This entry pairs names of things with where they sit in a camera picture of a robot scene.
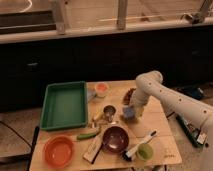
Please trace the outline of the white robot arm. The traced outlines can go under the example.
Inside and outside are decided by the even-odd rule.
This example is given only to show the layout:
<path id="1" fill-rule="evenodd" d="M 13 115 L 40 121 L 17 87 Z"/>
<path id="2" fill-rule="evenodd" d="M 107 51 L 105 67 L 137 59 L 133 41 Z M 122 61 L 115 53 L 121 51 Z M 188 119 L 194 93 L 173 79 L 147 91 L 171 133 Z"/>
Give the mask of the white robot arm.
<path id="1" fill-rule="evenodd" d="M 208 147 L 203 150 L 199 171 L 213 171 L 213 106 L 167 88 L 162 82 L 163 76 L 159 71 L 138 75 L 130 103 L 135 108 L 144 107 L 153 96 L 200 128 L 207 135 Z"/>

